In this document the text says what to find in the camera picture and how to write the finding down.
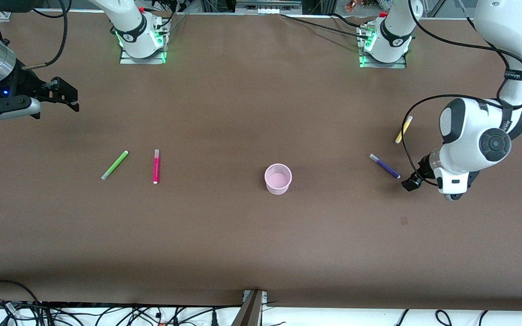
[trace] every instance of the table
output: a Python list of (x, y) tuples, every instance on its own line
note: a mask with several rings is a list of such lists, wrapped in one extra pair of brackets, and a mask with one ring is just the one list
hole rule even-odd
[[(78, 88), (81, 111), (46, 103), (41, 120), (0, 122), (0, 278), (42, 301), (231, 304), (262, 288), (282, 306), (522, 309), (522, 136), (454, 203), (406, 192), (368, 157), (407, 177), (394, 144), (405, 111), (442, 93), (494, 96), (496, 54), (416, 33), (407, 69), (366, 69), (347, 35), (190, 15), (166, 64), (121, 66), (106, 16), (69, 19), (64, 54), (37, 73)], [(464, 21), (423, 24), (481, 43)], [(62, 22), (15, 14), (2, 30), (35, 64)], [(441, 145), (448, 101), (414, 112), (415, 159)], [(272, 163), (292, 170), (283, 196), (265, 189)]]

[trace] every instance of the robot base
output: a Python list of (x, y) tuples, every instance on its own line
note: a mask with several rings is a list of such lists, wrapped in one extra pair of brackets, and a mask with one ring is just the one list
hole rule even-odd
[(122, 43), (120, 47), (122, 48), (122, 52), (120, 53), (120, 64), (162, 64), (166, 62), (166, 51), (168, 50), (168, 41), (170, 38), (170, 25), (171, 22), (168, 21), (166, 25), (162, 26), (159, 29), (155, 30), (156, 40), (159, 43), (162, 43), (162, 47), (157, 49), (153, 54), (147, 56), (146, 58), (134, 58), (130, 56), (130, 54), (126, 53), (124, 48), (122, 47)]
[[(360, 27), (356, 27), (356, 33), (358, 35), (366, 35), (364, 30)], [(358, 54), (360, 55), (360, 67), (361, 68), (391, 68), (391, 69), (404, 69), (406, 68), (406, 55), (402, 55), (397, 62), (386, 63), (380, 62), (372, 57), (371, 54), (364, 50), (365, 44), (368, 42), (367, 39), (358, 38)]]

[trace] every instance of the red marker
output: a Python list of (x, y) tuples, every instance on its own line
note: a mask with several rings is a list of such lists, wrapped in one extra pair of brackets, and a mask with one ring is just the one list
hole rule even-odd
[(153, 184), (158, 183), (158, 169), (160, 167), (159, 159), (160, 151), (154, 150), (154, 169), (153, 169)]

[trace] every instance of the pink cup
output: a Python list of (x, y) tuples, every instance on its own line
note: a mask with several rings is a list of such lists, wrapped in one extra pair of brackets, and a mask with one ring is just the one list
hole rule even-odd
[(290, 187), (291, 179), (291, 170), (284, 164), (275, 163), (265, 170), (267, 190), (274, 195), (286, 192)]

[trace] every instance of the black velcro strap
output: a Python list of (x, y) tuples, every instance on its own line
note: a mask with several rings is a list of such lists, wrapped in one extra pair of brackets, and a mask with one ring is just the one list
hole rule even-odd
[(511, 124), (513, 123), (513, 121), (511, 121), (511, 116), (513, 115), (513, 106), (505, 101), (501, 101), (501, 104), (503, 105), (503, 112), (501, 125), (499, 128), (504, 132), (508, 132)]
[(505, 79), (522, 81), (522, 71), (521, 70), (505, 70)]
[(131, 31), (120, 31), (120, 29), (116, 29), (116, 32), (118, 35), (120, 35), (120, 38), (124, 40), (127, 43), (134, 43), (136, 42), (136, 39), (146, 31), (147, 21), (145, 15), (141, 14), (142, 21), (138, 27)]
[(402, 44), (404, 44), (404, 42), (408, 41), (408, 39), (410, 38), (410, 34), (408, 35), (404, 35), (404, 36), (398, 36), (396, 34), (392, 34), (392, 32), (390, 32), (387, 28), (386, 28), (386, 20), (383, 20), (382, 21), (382, 24), (380, 24), (380, 31), (382, 33), (382, 36), (388, 40), (388, 43), (390, 43), (390, 46), (392, 48), (398, 48), (400, 47)]

